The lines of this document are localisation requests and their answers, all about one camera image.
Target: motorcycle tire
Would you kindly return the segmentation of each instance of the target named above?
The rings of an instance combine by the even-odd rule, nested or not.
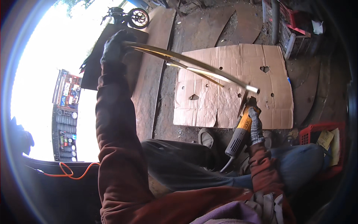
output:
[[[146,22],[145,24],[143,24],[143,26],[138,26],[138,25],[136,25],[136,24],[133,22],[133,20],[132,20],[133,13],[136,12],[136,11],[140,11],[140,12],[143,13],[144,16],[147,18],[147,22]],[[130,18],[128,19],[128,24],[129,24],[131,27],[135,28],[135,29],[144,29],[144,28],[146,28],[146,27],[149,25],[149,15],[148,15],[148,13],[147,13],[144,9],[141,9],[141,8],[132,9],[132,10],[129,11],[128,15],[129,15],[129,17],[130,17]]]
[[[157,0],[159,3],[160,3],[160,5],[161,6],[163,6],[164,8],[166,8],[166,9],[168,9],[168,8],[170,8],[169,6],[168,6],[168,3],[166,2],[166,0]]]
[[[157,0],[151,0],[151,2],[152,2],[154,5],[161,6],[160,2],[157,1]]]

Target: brown sleeve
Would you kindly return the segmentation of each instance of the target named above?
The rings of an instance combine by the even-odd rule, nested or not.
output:
[[[248,152],[253,191],[263,191],[265,194],[273,190],[282,191],[284,184],[276,169],[276,160],[271,159],[271,152],[266,151],[265,144],[255,144]]]
[[[147,163],[136,133],[136,118],[126,66],[102,65],[98,80],[96,134],[100,153],[98,190],[101,215],[154,199]]]

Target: white plastic crate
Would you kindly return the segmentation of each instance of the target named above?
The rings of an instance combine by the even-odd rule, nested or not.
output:
[[[272,34],[272,8],[264,0],[262,0],[263,22],[267,24],[269,33]],[[280,20],[279,46],[285,59],[290,56],[305,54],[311,43],[311,39],[305,35],[296,35]]]

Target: orange cable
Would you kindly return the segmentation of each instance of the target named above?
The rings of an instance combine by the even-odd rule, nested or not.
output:
[[[64,174],[48,174],[48,173],[45,173],[45,172],[43,172],[43,171],[41,171],[41,172],[42,172],[43,174],[45,174],[46,176],[50,176],[50,177],[69,177],[69,178],[74,179],[74,180],[79,180],[79,179],[83,178],[83,177],[86,175],[86,173],[88,172],[89,168],[90,168],[93,164],[99,165],[99,163],[97,163],[97,162],[91,163],[91,164],[87,167],[87,169],[86,169],[86,171],[83,173],[83,175],[80,176],[80,177],[72,177],[72,176],[73,176],[73,171],[71,170],[71,168],[68,167],[68,165],[66,165],[66,164],[63,163],[63,162],[60,162],[59,165],[60,165],[60,168],[61,168],[61,170],[63,171]],[[62,165],[64,165],[65,167],[67,167],[67,168],[71,171],[71,174],[67,174],[67,173],[65,172],[65,170],[63,169]]]

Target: angle grinder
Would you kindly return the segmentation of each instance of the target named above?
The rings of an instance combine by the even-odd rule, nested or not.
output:
[[[236,127],[229,145],[225,150],[225,154],[228,155],[230,159],[227,164],[220,170],[220,173],[226,170],[231,162],[241,153],[245,145],[250,142],[252,119],[248,115],[248,109],[253,107],[258,115],[261,113],[261,110],[256,105],[256,98],[253,96],[251,98],[247,98],[247,94],[248,92],[245,92],[244,98],[239,108],[238,116],[241,114],[242,109],[245,107],[242,112],[242,118]]]

